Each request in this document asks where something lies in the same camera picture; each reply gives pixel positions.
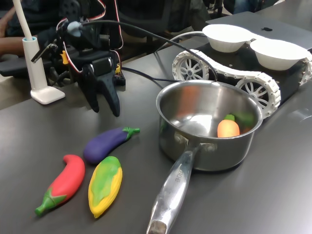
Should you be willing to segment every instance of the person's arm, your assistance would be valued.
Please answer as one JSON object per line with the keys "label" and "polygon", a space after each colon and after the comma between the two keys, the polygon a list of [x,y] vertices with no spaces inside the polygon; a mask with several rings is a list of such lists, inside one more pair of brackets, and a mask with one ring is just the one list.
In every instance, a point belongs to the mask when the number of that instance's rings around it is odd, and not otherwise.
{"label": "person's arm", "polygon": [[0,38],[0,56],[5,54],[24,55],[23,38]]}
{"label": "person's arm", "polygon": [[5,37],[5,30],[8,26],[8,22],[12,19],[15,14],[15,8],[12,7],[1,19],[0,19],[0,38]]}

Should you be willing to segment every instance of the white bowl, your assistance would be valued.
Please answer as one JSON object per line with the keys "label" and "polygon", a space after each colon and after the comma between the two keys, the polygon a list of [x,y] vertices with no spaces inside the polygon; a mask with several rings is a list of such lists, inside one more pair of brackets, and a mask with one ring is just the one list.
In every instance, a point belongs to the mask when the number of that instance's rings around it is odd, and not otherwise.
{"label": "white bowl", "polygon": [[284,71],[308,56],[308,51],[299,45],[283,40],[259,39],[250,43],[259,63],[265,68]]}
{"label": "white bowl", "polygon": [[228,25],[210,24],[203,28],[212,48],[224,53],[237,51],[245,42],[253,38],[247,29]]}

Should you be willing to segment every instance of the white desk lamp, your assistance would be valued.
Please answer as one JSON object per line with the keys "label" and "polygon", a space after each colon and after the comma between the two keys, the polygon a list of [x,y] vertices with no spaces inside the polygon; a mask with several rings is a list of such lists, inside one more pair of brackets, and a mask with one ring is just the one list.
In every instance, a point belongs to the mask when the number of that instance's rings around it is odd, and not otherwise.
{"label": "white desk lamp", "polygon": [[38,40],[30,33],[20,0],[13,0],[13,4],[19,18],[19,23],[25,35],[25,38],[23,39],[23,47],[31,84],[31,97],[41,104],[49,104],[65,97],[65,93],[62,91],[48,86],[42,59],[40,58],[36,63],[31,61],[31,59],[39,51]]}

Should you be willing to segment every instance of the orange toy vegetable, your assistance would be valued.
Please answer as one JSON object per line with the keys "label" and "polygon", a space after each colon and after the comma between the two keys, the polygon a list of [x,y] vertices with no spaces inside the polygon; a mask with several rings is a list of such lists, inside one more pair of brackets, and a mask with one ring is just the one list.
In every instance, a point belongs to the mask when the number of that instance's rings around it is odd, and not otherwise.
{"label": "orange toy vegetable", "polygon": [[239,135],[239,126],[233,115],[226,115],[218,125],[218,137],[235,137]]}

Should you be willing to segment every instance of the toy chili pepper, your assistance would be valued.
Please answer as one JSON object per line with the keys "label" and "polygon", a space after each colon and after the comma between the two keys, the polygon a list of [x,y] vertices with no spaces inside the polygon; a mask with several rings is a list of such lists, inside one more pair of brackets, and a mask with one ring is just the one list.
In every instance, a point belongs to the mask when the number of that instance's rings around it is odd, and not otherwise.
{"label": "toy chili pepper", "polygon": [[83,151],[83,156],[88,162],[98,164],[114,148],[129,140],[134,133],[139,132],[139,128],[116,128],[104,132],[89,141]]}
{"label": "toy chili pepper", "polygon": [[79,156],[65,155],[66,167],[45,192],[41,206],[35,209],[37,215],[70,199],[82,183],[85,167]]}

